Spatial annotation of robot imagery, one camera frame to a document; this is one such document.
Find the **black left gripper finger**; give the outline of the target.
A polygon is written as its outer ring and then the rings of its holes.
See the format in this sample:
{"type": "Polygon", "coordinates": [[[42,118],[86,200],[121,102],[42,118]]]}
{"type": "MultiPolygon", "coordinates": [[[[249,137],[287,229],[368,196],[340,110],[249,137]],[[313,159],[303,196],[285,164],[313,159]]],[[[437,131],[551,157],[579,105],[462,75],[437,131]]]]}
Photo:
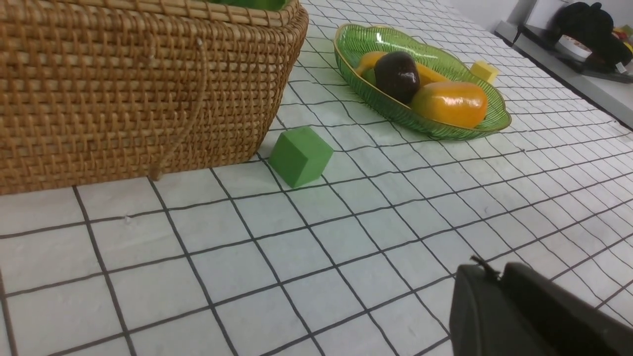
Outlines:
{"type": "Polygon", "coordinates": [[[455,356],[630,356],[633,332],[520,262],[477,256],[457,268],[449,329],[455,356]]]}

